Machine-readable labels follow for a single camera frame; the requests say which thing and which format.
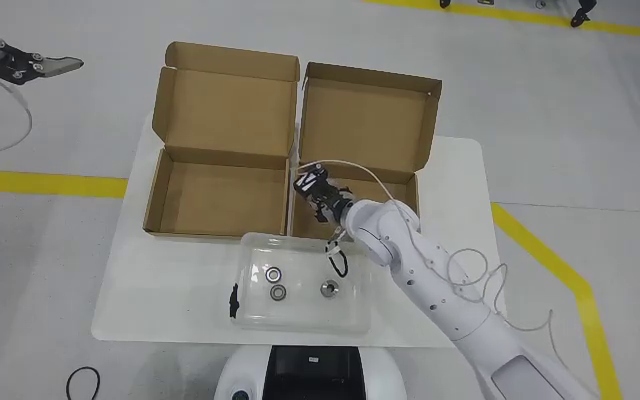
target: clear plastic container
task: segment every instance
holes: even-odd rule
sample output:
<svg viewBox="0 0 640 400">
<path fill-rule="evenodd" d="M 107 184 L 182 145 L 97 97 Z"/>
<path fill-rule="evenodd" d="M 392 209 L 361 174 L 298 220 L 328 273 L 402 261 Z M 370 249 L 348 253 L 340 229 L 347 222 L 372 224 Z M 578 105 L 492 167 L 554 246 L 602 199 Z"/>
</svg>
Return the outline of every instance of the clear plastic container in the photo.
<svg viewBox="0 0 640 400">
<path fill-rule="evenodd" d="M 341 245 L 349 262 L 349 274 L 340 278 L 325 255 L 326 242 L 287 236 L 248 233 L 242 237 L 238 268 L 238 309 L 234 323 L 243 328 L 302 331 L 332 334 L 364 334 L 370 328 L 370 265 L 352 243 Z M 336 255 L 337 267 L 344 268 Z M 267 280 L 266 272 L 277 267 L 278 282 Z M 333 280 L 338 291 L 325 297 L 322 284 Z M 274 285 L 286 289 L 276 301 Z"/>
</svg>

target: black cable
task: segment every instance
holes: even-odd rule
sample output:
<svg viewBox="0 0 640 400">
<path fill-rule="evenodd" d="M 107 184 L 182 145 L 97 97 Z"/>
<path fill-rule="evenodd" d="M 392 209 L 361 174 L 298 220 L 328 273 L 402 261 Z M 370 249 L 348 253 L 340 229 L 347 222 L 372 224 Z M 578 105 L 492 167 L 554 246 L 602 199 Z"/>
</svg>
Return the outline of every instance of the black cable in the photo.
<svg viewBox="0 0 640 400">
<path fill-rule="evenodd" d="M 98 396 L 98 391 L 100 390 L 100 373 L 98 372 L 97 369 L 93 368 L 93 367 L 80 367 L 77 370 L 73 371 L 71 373 L 71 375 L 69 375 L 69 378 L 67 379 L 67 387 L 66 387 L 66 391 L 67 391 L 67 400 L 72 400 L 71 399 L 71 394 L 69 393 L 69 386 L 71 385 L 71 379 L 73 379 L 73 376 L 77 373 L 82 371 L 83 369 L 88 369 L 90 371 L 93 371 L 94 374 L 96 374 L 96 390 L 93 392 L 93 396 L 91 396 L 91 400 L 95 400 L 96 397 Z"/>
<path fill-rule="evenodd" d="M 329 253 L 329 245 L 330 244 L 331 244 L 331 241 L 327 242 L 327 246 L 325 246 L 325 248 L 324 248 L 324 251 L 326 253 Z M 333 244 L 335 246 L 338 246 L 338 242 L 337 241 L 333 242 Z M 336 271 L 336 274 L 338 274 L 338 276 L 340 278 L 344 278 L 349 273 L 349 263 L 347 262 L 347 256 L 344 254 L 344 252 L 342 250 L 339 250 L 338 254 L 340 254 L 342 256 L 342 260 L 344 261 L 344 272 L 340 272 L 340 270 L 336 266 L 335 261 L 333 261 L 333 256 L 328 256 L 328 258 L 329 258 L 329 261 L 331 262 L 331 266 L 333 267 L 333 270 Z"/>
</svg>

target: white table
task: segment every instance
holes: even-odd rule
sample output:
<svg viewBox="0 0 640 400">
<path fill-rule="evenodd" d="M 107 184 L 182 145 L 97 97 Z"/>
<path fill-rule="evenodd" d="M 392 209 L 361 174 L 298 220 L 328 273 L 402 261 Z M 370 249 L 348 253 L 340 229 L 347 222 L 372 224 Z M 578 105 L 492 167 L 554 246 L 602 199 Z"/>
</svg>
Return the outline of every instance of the white table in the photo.
<svg viewBox="0 0 640 400">
<path fill-rule="evenodd" d="M 371 329 L 340 336 L 241 329 L 229 319 L 229 294 L 237 271 L 237 241 L 168 238 L 142 230 L 158 151 L 163 143 L 147 118 L 104 275 L 91 331 L 99 340 L 452 347 L 449 340 L 372 264 Z M 480 145 L 436 137 L 426 168 L 418 173 L 422 231 L 450 252 L 482 251 L 499 264 Z M 459 261 L 470 276 L 484 264 L 477 255 Z M 492 300 L 499 279 L 489 284 Z M 504 310 L 501 296 L 498 306 Z"/>
</svg>

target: yellow floor line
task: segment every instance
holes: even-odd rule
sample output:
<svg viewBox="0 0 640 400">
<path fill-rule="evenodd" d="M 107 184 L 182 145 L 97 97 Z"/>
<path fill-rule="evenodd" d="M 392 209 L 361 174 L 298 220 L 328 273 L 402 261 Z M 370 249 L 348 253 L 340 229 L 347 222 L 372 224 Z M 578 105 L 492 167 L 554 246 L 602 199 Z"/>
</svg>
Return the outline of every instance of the yellow floor line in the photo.
<svg viewBox="0 0 640 400">
<path fill-rule="evenodd" d="M 127 180 L 0 171 L 0 192 L 124 198 Z"/>
<path fill-rule="evenodd" d="M 613 360 L 609 354 L 607 338 L 589 283 L 504 208 L 493 203 L 491 209 L 495 224 L 573 292 L 600 395 L 606 400 L 622 399 Z"/>
<path fill-rule="evenodd" d="M 123 198 L 126 189 L 127 180 L 123 178 L 0 171 L 0 192 Z M 601 396 L 607 400 L 622 399 L 589 283 L 504 208 L 495 203 L 491 208 L 495 224 L 573 292 Z"/>
<path fill-rule="evenodd" d="M 459 4 L 456 0 L 446 9 L 440 8 L 438 0 L 363 0 L 365 3 L 385 4 L 389 6 L 419 8 L 423 10 L 440 11 L 461 15 L 473 15 L 493 19 L 525 22 L 529 24 L 559 26 L 570 28 L 571 18 L 560 17 L 542 13 L 526 11 L 504 10 L 491 6 L 475 6 L 471 4 Z M 620 25 L 609 22 L 591 21 L 585 22 L 579 29 L 588 31 L 607 32 L 618 35 L 640 36 L 640 26 Z"/>
</svg>

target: cardboard box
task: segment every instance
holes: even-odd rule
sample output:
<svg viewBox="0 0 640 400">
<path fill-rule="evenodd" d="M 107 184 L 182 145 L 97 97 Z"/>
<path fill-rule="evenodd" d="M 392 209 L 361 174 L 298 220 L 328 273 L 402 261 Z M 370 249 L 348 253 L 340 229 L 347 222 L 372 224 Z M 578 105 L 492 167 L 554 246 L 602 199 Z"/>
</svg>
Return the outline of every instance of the cardboard box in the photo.
<svg viewBox="0 0 640 400">
<path fill-rule="evenodd" d="M 300 162 L 338 159 L 369 168 L 391 194 L 418 212 L 415 171 L 426 164 L 442 82 L 336 65 L 310 63 L 300 132 Z M 327 165 L 330 176 L 357 198 L 387 201 L 365 171 Z M 293 201 L 293 236 L 328 239 L 305 201 Z"/>
<path fill-rule="evenodd" d="M 172 43 L 165 63 L 153 116 L 165 147 L 143 228 L 285 234 L 298 59 Z"/>
</svg>

